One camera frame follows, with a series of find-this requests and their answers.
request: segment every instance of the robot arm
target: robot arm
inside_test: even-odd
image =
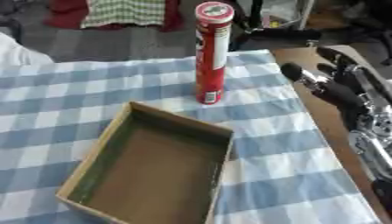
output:
[[[392,86],[342,52],[319,47],[317,53],[331,62],[318,64],[323,75],[293,63],[283,65],[282,73],[338,108],[351,148],[392,215]]]

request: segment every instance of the open cardboard box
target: open cardboard box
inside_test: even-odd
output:
[[[232,134],[127,103],[56,196],[101,221],[207,223]]]

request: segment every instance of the wooden table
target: wooden table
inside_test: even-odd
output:
[[[375,72],[368,62],[366,62],[366,60],[363,59],[362,56],[360,56],[352,47],[334,45],[331,46],[331,48],[350,55],[359,63],[369,67]],[[316,65],[318,63],[326,62],[315,53],[315,48],[279,49],[272,51],[272,53],[276,57],[278,64],[291,61],[311,72],[317,70]],[[301,84],[294,84],[294,88],[304,102],[304,105],[311,113],[311,116],[315,120],[319,129],[324,134],[326,141],[333,148],[339,161],[353,178],[355,184],[360,188],[360,191],[377,213],[380,220],[383,223],[392,223],[392,220],[388,217],[387,213],[373,193],[370,185],[371,182],[367,178],[365,172],[361,169],[357,155],[353,153],[353,150],[348,145],[347,130],[344,128],[340,120],[339,111],[334,106],[313,96],[310,91]]]

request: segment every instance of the floor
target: floor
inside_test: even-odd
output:
[[[62,30],[45,26],[42,21],[48,11],[47,0],[35,0],[27,5],[17,17],[25,28],[24,45],[47,53],[56,61],[75,60],[143,60],[148,58],[183,58],[194,55],[194,7],[201,0],[182,1],[181,12],[185,18],[182,29],[160,32],[155,28],[129,27],[119,31]],[[322,45],[336,44],[331,37]],[[303,46],[303,43],[265,39],[251,41],[242,50],[277,49]],[[381,66],[385,57],[381,45],[375,41],[356,43],[357,49],[386,78],[392,79],[392,66]]]

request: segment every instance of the pringles can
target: pringles can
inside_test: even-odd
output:
[[[196,97],[214,104],[222,97],[233,8],[225,3],[206,2],[195,10]]]

